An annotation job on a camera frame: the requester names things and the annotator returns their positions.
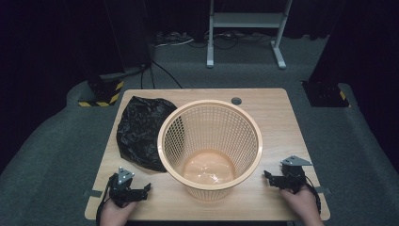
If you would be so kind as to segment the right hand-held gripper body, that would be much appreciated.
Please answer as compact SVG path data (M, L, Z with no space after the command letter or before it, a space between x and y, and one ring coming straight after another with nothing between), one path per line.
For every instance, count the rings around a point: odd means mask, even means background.
M306 184L304 166L311 166L311 162L292 155L281 161L282 175L278 178L278 188L289 188L297 193Z

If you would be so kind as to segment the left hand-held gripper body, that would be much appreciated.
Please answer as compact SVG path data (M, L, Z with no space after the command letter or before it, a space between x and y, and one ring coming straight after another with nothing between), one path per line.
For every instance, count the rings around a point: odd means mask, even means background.
M109 182L109 197L118 207L123 208L125 203L138 202L140 193L130 188L134 174L123 167L119 167Z

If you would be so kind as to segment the black plastic trash bag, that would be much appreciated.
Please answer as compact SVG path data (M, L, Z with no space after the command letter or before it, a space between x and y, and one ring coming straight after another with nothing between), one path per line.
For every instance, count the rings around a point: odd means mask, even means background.
M166 172L158 154L157 139L164 121L176 109L175 104L163 98L132 97L117 128L120 156L147 170Z

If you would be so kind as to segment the beige plastic mesh basket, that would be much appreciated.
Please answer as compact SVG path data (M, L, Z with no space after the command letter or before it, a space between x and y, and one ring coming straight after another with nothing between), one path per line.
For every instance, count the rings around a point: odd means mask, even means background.
M202 201L217 201L257 168L263 138L240 107L200 100L173 111L161 126L157 148L167 172Z

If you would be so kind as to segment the person's left hand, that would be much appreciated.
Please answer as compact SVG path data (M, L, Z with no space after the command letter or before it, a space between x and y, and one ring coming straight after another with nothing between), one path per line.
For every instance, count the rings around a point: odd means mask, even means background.
M100 226L124 226L136 206L136 202L129 202L124 207L118 207L112 200L107 201L101 212Z

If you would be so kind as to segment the person's right hand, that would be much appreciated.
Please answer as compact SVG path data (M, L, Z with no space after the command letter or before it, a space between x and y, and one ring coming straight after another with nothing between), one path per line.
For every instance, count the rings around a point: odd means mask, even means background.
M307 186L302 186L297 193L290 189L281 189L279 194L305 226L325 226L318 212L316 199Z

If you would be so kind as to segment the black base with yellow mark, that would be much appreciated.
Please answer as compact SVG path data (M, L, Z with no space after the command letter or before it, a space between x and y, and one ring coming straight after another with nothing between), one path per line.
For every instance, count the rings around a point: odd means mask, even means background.
M312 107L349 107L343 91L337 84L313 83L303 81L301 83Z

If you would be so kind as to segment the black yellow striped base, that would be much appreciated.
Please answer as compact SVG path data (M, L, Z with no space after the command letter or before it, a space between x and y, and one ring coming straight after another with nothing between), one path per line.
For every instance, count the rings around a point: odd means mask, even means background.
M110 106L120 96L123 82L120 79L103 80L99 75L92 75L84 85L77 103L80 106Z

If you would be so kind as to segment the white metal stand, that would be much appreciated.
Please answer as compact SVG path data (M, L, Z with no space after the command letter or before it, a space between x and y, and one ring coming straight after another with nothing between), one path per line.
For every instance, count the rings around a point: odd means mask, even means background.
M214 12L214 0L210 1L209 30L207 41L206 66L213 68L214 57L214 29L215 28L276 28L277 36L270 41L272 51L281 70L287 68L279 45L288 21L293 0L286 0L285 9L282 13L233 13Z

